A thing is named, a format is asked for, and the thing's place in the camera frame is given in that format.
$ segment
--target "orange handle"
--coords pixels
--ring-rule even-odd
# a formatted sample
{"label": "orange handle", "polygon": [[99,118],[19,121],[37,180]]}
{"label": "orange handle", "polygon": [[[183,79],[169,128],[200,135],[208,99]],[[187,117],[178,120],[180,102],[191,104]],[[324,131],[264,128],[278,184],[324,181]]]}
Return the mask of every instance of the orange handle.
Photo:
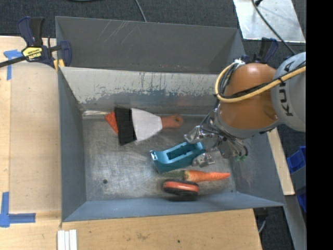
{"label": "orange handle", "polygon": [[178,129],[184,122],[184,119],[179,114],[173,114],[166,117],[161,117],[162,120],[162,128],[176,128]]}

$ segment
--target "gray bin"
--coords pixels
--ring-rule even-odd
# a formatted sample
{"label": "gray bin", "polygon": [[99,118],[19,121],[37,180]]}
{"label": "gray bin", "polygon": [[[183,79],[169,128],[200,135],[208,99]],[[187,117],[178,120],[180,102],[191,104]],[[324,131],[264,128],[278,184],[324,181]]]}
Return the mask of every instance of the gray bin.
{"label": "gray bin", "polygon": [[[59,71],[63,221],[285,203],[266,134],[245,140],[244,162],[213,152],[214,165],[188,167],[231,173],[226,180],[199,183],[199,195],[188,201],[162,192],[169,177],[157,173],[150,157],[150,150],[184,142],[184,134],[214,106],[217,74],[244,54],[239,30],[56,17],[56,34],[58,41],[70,41],[73,53],[71,65]],[[120,146],[103,116],[115,106],[161,116],[179,113],[184,124]]]}

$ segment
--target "gray carpet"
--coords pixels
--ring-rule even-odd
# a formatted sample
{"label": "gray carpet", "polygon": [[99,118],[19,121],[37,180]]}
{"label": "gray carpet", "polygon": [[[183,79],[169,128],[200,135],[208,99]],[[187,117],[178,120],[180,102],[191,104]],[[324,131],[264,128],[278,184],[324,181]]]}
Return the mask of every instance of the gray carpet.
{"label": "gray carpet", "polygon": [[[233,0],[138,1],[149,22],[239,28]],[[306,0],[292,1],[306,38]],[[24,16],[44,17],[43,36],[51,38],[55,37],[55,16],[144,21],[135,0],[0,0],[0,35],[18,35],[17,21]],[[244,40],[243,44],[251,57],[260,49],[258,41]],[[296,53],[306,51],[304,44],[289,45]],[[277,68],[289,55],[289,50],[280,43],[269,65]],[[305,145],[305,133],[286,126],[278,127],[278,131],[286,157]],[[266,225],[261,233],[263,249],[293,249],[283,209],[269,208],[267,212]]]}

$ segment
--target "yellow cable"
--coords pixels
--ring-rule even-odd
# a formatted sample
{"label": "yellow cable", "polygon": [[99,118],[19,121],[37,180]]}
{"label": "yellow cable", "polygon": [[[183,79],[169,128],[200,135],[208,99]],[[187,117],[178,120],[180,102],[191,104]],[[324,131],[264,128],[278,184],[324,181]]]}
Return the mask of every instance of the yellow cable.
{"label": "yellow cable", "polygon": [[234,102],[239,102],[239,101],[242,101],[242,100],[245,100],[245,99],[248,99],[248,98],[251,98],[255,95],[258,95],[258,94],[261,94],[271,88],[273,88],[274,86],[278,85],[281,83],[281,81],[286,81],[298,74],[301,74],[303,73],[304,71],[306,71],[306,66],[302,67],[302,68],[299,68],[287,75],[284,75],[282,76],[281,78],[278,78],[276,79],[275,81],[269,83],[268,85],[264,86],[264,87],[261,87],[260,89],[258,90],[255,90],[251,93],[248,93],[246,95],[243,95],[243,96],[240,96],[240,97],[236,97],[236,98],[223,98],[220,94],[219,94],[219,85],[220,85],[220,80],[221,80],[221,77],[224,75],[224,73],[230,68],[230,66],[232,66],[234,63],[232,63],[231,65],[229,65],[228,67],[226,67],[221,73],[220,75],[218,76],[217,80],[216,80],[216,83],[215,83],[215,93],[216,93],[216,96],[217,98],[220,100],[220,101],[223,101],[225,103],[234,103]]}

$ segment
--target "blue box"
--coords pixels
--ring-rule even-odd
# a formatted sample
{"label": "blue box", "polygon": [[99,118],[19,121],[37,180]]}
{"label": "blue box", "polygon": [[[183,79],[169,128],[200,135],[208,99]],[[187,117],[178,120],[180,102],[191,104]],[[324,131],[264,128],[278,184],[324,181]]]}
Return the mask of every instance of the blue box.
{"label": "blue box", "polygon": [[[294,173],[306,165],[306,146],[300,146],[299,150],[287,158],[290,173]],[[306,212],[306,192],[297,195],[300,206]]]}

